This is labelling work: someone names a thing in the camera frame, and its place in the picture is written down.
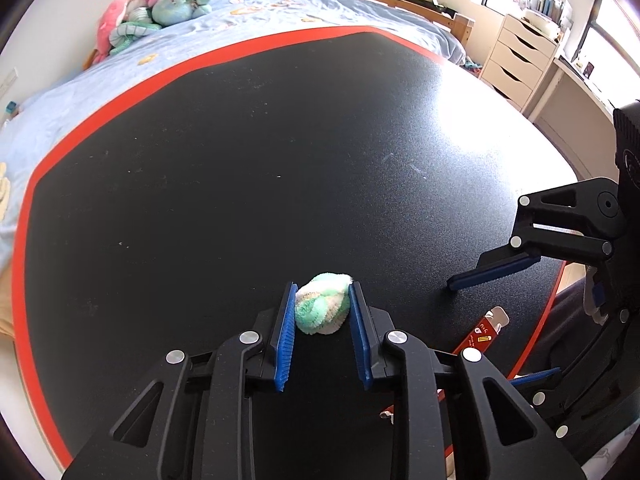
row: folded fuzzy towel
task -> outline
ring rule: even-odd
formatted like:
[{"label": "folded fuzzy towel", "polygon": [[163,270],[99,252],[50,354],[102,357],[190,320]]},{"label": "folded fuzzy towel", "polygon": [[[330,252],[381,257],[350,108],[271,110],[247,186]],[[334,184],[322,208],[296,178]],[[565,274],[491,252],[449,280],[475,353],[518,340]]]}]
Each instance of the folded fuzzy towel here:
[{"label": "folded fuzzy towel", "polygon": [[332,334],[347,319],[350,309],[346,274],[319,274],[296,292],[296,325],[305,334]]}]

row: pile of stuffed animals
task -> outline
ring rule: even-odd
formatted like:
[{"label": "pile of stuffed animals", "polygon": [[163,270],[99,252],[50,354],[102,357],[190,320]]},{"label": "pile of stuffed animals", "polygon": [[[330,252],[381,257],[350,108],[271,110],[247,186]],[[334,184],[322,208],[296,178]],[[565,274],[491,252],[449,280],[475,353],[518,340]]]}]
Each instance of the pile of stuffed animals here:
[{"label": "pile of stuffed animals", "polygon": [[98,22],[96,48],[82,68],[100,63],[163,27],[211,12],[211,0],[113,0]]}]

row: bed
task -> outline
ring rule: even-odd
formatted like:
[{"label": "bed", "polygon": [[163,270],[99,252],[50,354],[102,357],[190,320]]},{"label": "bed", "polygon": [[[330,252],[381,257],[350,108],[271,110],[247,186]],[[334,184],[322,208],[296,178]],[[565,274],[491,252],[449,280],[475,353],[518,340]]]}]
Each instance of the bed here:
[{"label": "bed", "polygon": [[[75,78],[37,93],[4,127],[0,153],[12,189],[0,222],[2,283],[10,281],[20,205],[36,165],[79,123],[141,81],[204,52],[259,36],[349,25],[379,28],[462,64],[473,26],[465,16],[452,19],[402,0],[218,0],[212,8],[207,16],[160,30]],[[3,288],[0,331],[12,335],[10,295],[7,286]]]}]

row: white drawer unit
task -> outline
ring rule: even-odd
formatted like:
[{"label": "white drawer unit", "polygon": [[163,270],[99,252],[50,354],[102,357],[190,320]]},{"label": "white drawer unit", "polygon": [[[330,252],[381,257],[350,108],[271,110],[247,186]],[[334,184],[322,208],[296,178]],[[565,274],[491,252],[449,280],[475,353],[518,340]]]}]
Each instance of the white drawer unit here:
[{"label": "white drawer unit", "polygon": [[508,14],[480,79],[522,111],[544,79],[558,44],[529,23]]}]

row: red table edge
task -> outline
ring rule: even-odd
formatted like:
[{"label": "red table edge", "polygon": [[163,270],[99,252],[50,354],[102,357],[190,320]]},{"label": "red table edge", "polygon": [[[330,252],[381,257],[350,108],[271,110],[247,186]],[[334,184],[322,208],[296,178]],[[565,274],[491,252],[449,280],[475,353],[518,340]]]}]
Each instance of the red table edge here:
[{"label": "red table edge", "polygon": [[[44,397],[42,387],[40,386],[40,380],[36,370],[35,360],[31,353],[31,343],[29,337],[29,329],[26,315],[26,302],[24,293],[24,259],[26,251],[26,237],[27,227],[29,224],[29,213],[31,210],[31,203],[33,201],[33,192],[38,181],[55,166],[62,158],[69,153],[80,142],[85,140],[95,130],[106,124],[115,116],[123,113],[128,108],[131,108],[135,104],[149,97],[157,90],[173,82],[180,76],[183,76],[194,70],[206,68],[207,66],[213,66],[216,64],[229,62],[240,59],[241,57],[251,56],[253,54],[259,54],[267,50],[273,50],[274,48],[280,48],[284,46],[306,43],[309,41],[328,40],[332,38],[340,38],[351,34],[357,34],[360,32],[373,32],[380,34],[402,44],[403,46],[410,48],[411,50],[430,58],[432,61],[444,65],[446,60],[434,54],[433,52],[404,40],[399,36],[395,36],[385,30],[380,30],[374,27],[318,27],[308,28],[303,30],[293,30],[289,32],[281,32],[279,34],[272,34],[270,36],[263,36],[260,38],[254,38],[252,40],[241,41],[240,43],[224,46],[217,50],[206,52],[199,56],[185,60],[177,65],[169,67],[158,74],[151,76],[150,78],[140,82],[133,88],[130,88],[126,92],[117,96],[105,104],[102,108],[94,112],[82,123],[75,127],[67,136],[53,149],[47,153],[47,155],[40,161],[37,167],[34,169],[29,183],[27,184],[22,207],[20,209],[20,215],[18,217],[18,225],[15,232],[14,243],[14,272],[12,275],[12,311],[14,315],[14,329],[15,329],[15,348],[18,357],[18,367],[22,375],[22,380],[25,386],[25,391],[31,403],[32,410],[34,411],[36,422],[40,426],[40,430],[44,436],[44,440],[52,450],[52,455],[57,462],[66,469],[73,460],[71,453],[67,449],[58,427],[56,426],[53,416],[49,411],[47,401]],[[540,318],[540,322],[536,327],[533,336],[529,340],[525,351],[522,353],[514,369],[510,373],[510,377],[514,376],[529,355],[533,345],[535,344],[540,331],[548,317],[548,313],[551,310],[551,306],[556,296],[556,290],[562,277],[562,270],[564,269],[564,263],[560,269],[558,279],[554,288],[552,289],[551,297],[545,307],[545,311]]]}]

